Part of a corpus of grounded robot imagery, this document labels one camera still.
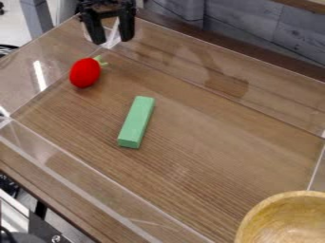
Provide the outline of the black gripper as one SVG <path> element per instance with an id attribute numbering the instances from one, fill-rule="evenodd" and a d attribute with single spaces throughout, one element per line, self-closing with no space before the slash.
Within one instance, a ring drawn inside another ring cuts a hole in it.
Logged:
<path id="1" fill-rule="evenodd" d="M 78 0 L 77 13 L 82 13 L 87 33 L 94 44 L 102 45 L 106 41 L 106 32 L 100 15 L 89 9 L 120 16 L 120 35 L 124 42 L 136 36 L 136 16 L 138 11 L 137 0 Z"/>

